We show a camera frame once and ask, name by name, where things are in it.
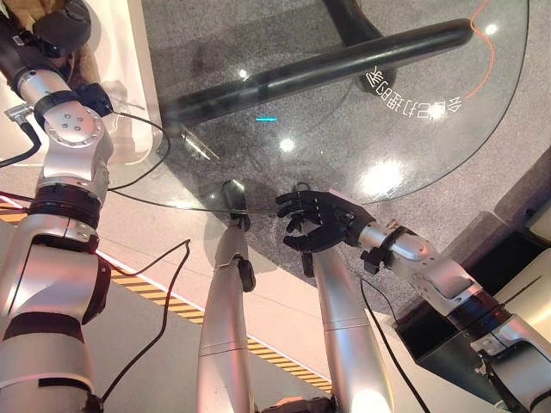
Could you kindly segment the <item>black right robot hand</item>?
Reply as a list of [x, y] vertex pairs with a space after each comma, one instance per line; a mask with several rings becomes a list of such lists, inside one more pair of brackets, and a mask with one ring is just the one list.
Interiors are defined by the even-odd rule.
[[363, 229], [375, 218], [330, 192], [302, 190], [275, 198], [278, 218], [290, 217], [283, 242], [301, 253], [319, 253], [344, 242], [359, 245]]

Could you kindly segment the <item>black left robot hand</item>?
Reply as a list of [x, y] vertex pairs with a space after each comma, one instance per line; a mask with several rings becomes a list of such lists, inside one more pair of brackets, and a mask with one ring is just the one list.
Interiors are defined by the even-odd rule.
[[1, 73], [11, 89], [30, 71], [53, 71], [69, 79], [90, 36], [84, 1], [2, 1]]

